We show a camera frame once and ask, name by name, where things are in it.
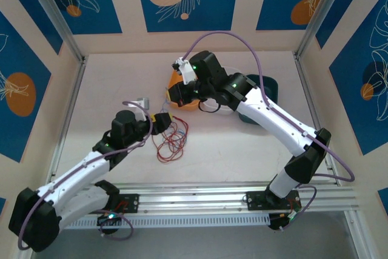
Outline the orange plastic bin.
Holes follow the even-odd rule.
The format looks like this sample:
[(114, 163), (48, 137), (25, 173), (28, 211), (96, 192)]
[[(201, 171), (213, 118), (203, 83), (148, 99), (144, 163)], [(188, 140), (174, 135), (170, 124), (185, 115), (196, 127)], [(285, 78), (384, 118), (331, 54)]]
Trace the orange plastic bin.
[[(175, 85), (176, 83), (181, 82), (181, 81), (183, 81), (182, 76), (179, 75), (176, 71), (172, 70), (172, 74), (171, 74), (167, 89), (171, 88), (173, 85)], [(194, 111), (194, 110), (198, 109), (198, 100), (194, 100), (193, 102), (186, 104), (182, 107), (179, 107), (177, 105), (177, 103), (171, 102), (169, 96), (167, 96), (167, 100), (169, 102), (169, 106), (173, 109), (186, 110), (186, 111)]]

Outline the white plastic bin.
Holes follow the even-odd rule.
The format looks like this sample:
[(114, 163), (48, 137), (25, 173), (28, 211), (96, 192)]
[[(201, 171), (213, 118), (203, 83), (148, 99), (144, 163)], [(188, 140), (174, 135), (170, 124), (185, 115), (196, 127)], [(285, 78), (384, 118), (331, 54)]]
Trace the white plastic bin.
[[(228, 75), (233, 75), (235, 73), (241, 72), (239, 69), (236, 69), (234, 67), (224, 67), (224, 69)], [(218, 103), (214, 99), (208, 99), (201, 103), (201, 108), (206, 112), (213, 112), (218, 108)], [(230, 115), (232, 113), (233, 111), (227, 106), (220, 106), (218, 111), (216, 111), (216, 114), (219, 115)]]

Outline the dark teal plastic bin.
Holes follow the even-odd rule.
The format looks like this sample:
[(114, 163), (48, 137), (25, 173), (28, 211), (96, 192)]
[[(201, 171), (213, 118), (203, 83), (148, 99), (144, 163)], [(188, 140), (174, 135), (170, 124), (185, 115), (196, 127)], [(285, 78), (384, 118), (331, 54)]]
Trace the dark teal plastic bin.
[[(251, 79), (253, 82), (256, 83), (256, 85), (260, 86), (260, 80), (259, 75), (256, 74), (248, 74), (247, 77)], [(266, 94), (266, 97), (268, 97), (270, 100), (272, 100), (275, 104), (278, 103), (278, 83), (275, 79), (269, 76), (263, 76), (263, 84), (264, 84), (264, 92)], [(247, 116), (238, 113), (239, 119), (248, 124), (258, 125), (254, 120), (248, 118)]]

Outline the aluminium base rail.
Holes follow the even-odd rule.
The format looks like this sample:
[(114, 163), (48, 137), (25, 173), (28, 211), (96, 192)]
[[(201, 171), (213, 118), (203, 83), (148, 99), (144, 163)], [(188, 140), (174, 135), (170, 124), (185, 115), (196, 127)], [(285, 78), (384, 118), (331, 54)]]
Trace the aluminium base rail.
[[(246, 192), (264, 190), (263, 183), (118, 183), (121, 193), (139, 194), (139, 214), (215, 214), (247, 212)], [(317, 184), (308, 211), (359, 210), (352, 187)]]

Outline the aluminium frame post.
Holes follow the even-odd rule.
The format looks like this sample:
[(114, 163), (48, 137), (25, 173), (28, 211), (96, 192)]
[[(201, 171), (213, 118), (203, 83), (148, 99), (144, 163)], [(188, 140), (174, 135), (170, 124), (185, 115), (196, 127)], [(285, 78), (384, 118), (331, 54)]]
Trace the aluminium frame post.
[(73, 33), (70, 30), (67, 22), (65, 21), (60, 9), (56, 5), (54, 0), (38, 0), (41, 7), (44, 9), (45, 14), (55, 27), (56, 31), (60, 35), (64, 44), (70, 50), (70, 53), (75, 57), (77, 61), (81, 64), (84, 61), (84, 55), (82, 54), (80, 48), (78, 47)]
[(321, 27), (321, 24), (325, 20), (330, 8), (332, 7), (335, 0), (320, 0), (315, 13), (313, 14), (309, 24), (307, 25), (306, 31), (302, 37), (302, 40), (297, 48), (297, 50), (294, 52), (294, 57), (297, 61), (301, 59), (303, 54), (308, 49), (310, 43), (315, 38), (315, 35), (319, 28)]

